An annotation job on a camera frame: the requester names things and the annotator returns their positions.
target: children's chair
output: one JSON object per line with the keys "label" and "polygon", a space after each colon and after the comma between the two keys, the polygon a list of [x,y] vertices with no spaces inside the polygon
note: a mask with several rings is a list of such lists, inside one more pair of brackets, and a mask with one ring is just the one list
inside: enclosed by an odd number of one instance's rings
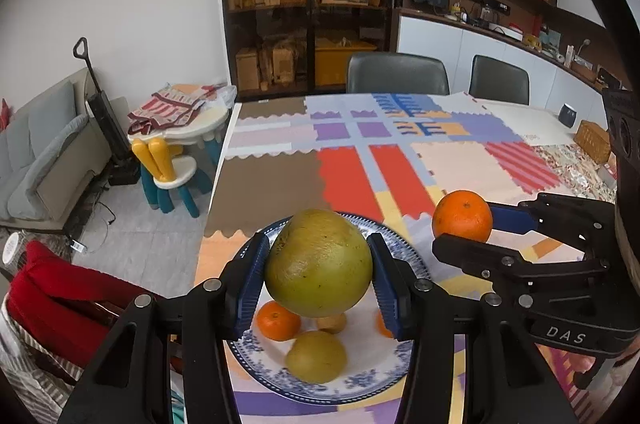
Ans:
{"label": "children's chair", "polygon": [[213,189],[211,180],[204,171],[198,168],[196,159],[181,155],[182,146],[169,146],[163,138],[155,137],[147,144],[140,139],[131,143],[133,153],[138,157],[146,171],[153,177],[143,174],[143,188],[151,207],[159,205],[163,213],[174,210],[169,190],[178,189],[180,198],[193,218],[200,216],[200,211],[191,197],[187,182],[194,178],[198,189],[204,194]]}

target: chair back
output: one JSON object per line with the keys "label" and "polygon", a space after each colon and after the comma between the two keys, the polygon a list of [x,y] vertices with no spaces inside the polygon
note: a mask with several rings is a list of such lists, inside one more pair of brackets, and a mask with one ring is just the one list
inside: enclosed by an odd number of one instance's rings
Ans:
{"label": "chair back", "polygon": [[442,61],[394,52],[356,52],[349,60],[350,94],[449,95]]}
{"label": "chair back", "polygon": [[153,137],[147,145],[140,139],[134,139],[131,150],[142,165],[159,182],[173,182],[175,169],[172,159],[182,152],[181,146],[169,146],[162,137]]}
{"label": "chair back", "polygon": [[477,99],[529,105],[529,75],[520,67],[476,55],[471,70],[469,93]]}

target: kitchen counter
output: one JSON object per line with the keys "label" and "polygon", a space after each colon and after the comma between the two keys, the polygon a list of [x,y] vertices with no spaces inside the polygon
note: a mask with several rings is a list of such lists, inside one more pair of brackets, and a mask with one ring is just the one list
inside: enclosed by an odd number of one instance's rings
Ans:
{"label": "kitchen counter", "polygon": [[433,21],[433,22],[436,22],[436,23],[443,23],[443,24],[446,24],[446,25],[457,27],[457,28],[462,29],[462,30],[468,30],[468,31],[471,31],[471,32],[476,32],[478,34],[482,34],[482,35],[487,36],[489,38],[497,39],[497,40],[502,41],[504,43],[507,43],[507,44],[509,44],[511,46],[514,46],[516,48],[524,50],[525,52],[529,52],[530,54],[533,54],[533,55],[545,60],[546,62],[549,62],[549,63],[555,65],[558,68],[562,68],[562,70],[564,70],[568,74],[571,74],[574,78],[576,78],[578,80],[581,80],[583,83],[585,83],[587,86],[589,86],[593,90],[596,90],[597,92],[601,92],[602,91],[602,86],[600,86],[598,83],[593,83],[593,82],[587,80],[584,76],[580,75],[575,70],[573,70],[571,68],[567,68],[562,63],[556,61],[555,59],[550,58],[550,57],[548,57],[548,56],[546,56],[546,55],[544,55],[544,54],[542,54],[540,52],[537,52],[537,51],[531,49],[530,47],[527,47],[524,43],[522,43],[520,41],[516,41],[513,38],[510,38],[508,36],[499,34],[497,32],[492,32],[490,30],[486,30],[486,29],[483,29],[483,28],[480,28],[480,27],[476,27],[476,26],[473,26],[473,25],[468,25],[466,23],[462,23],[462,22],[455,21],[455,20],[452,20],[452,19],[449,19],[449,18],[445,18],[444,16],[438,16],[436,14],[429,14],[427,12],[422,12],[420,10],[414,10],[414,9],[408,9],[408,8],[396,8],[396,9],[394,9],[394,26],[392,27],[392,39],[391,39],[392,50],[394,50],[396,45],[398,44],[399,16],[414,17],[414,18],[417,18],[417,19]]}

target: blue chair leg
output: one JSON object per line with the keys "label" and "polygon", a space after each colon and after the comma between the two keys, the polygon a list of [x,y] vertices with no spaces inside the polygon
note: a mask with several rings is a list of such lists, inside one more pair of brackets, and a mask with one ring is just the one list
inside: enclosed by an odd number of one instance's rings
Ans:
{"label": "blue chair leg", "polygon": [[206,140],[204,141],[204,149],[209,155],[209,158],[211,159],[213,165],[217,167],[218,161],[220,160],[220,152],[222,152],[222,146],[220,145],[220,143],[215,139]]}
{"label": "blue chair leg", "polygon": [[146,201],[149,202],[151,209],[157,209],[159,207],[158,187],[151,173],[142,164],[140,164],[140,178],[142,179],[142,189],[145,192]]}
{"label": "blue chair leg", "polygon": [[160,204],[160,210],[165,214],[174,210],[174,203],[171,201],[169,191],[166,189],[158,188],[158,203]]}
{"label": "blue chair leg", "polygon": [[189,192],[189,189],[187,186],[180,186],[178,188],[178,192],[180,193],[180,197],[182,198],[182,201],[184,202],[184,205],[187,207],[187,210],[189,211],[189,214],[193,217],[193,218],[197,218],[200,216],[200,211],[198,210],[198,207],[196,205],[196,203],[193,201],[193,197],[191,197],[191,193]]}
{"label": "blue chair leg", "polygon": [[209,193],[213,189],[213,182],[209,176],[200,168],[196,169],[196,174],[193,176],[196,186],[202,194]]}

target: yellow chair backrest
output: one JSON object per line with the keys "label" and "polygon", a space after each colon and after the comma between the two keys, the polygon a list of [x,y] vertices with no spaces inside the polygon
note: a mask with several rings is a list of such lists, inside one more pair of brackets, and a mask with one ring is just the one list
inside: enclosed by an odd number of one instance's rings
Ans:
{"label": "yellow chair backrest", "polygon": [[156,180],[160,182],[175,180],[172,158],[182,153],[182,146],[169,146],[163,138],[154,137],[148,145],[140,139],[134,139],[131,150]]}

